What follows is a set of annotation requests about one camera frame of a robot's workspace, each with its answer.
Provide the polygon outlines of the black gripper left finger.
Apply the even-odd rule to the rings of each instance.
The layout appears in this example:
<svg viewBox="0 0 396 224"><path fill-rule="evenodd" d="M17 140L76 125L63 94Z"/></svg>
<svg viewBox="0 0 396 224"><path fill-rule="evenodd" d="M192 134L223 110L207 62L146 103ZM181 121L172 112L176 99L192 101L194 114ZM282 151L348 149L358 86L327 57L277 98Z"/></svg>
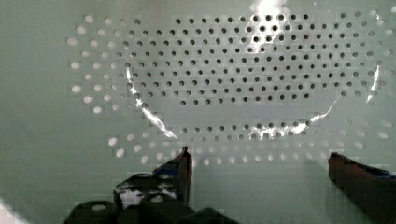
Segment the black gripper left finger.
<svg viewBox="0 0 396 224"><path fill-rule="evenodd" d="M189 148L151 173L132 175L119 183L113 190L113 201L119 209L137 206L148 196L168 195L188 204L191 192L192 156Z"/></svg>

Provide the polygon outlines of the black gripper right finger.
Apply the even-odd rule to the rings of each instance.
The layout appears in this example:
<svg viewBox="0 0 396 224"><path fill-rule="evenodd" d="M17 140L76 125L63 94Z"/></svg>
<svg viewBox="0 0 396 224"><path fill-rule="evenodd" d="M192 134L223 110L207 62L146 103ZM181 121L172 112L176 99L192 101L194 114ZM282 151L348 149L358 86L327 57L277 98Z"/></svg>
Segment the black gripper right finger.
<svg viewBox="0 0 396 224"><path fill-rule="evenodd" d="M328 177L372 221L395 224L396 179L387 170L332 152Z"/></svg>

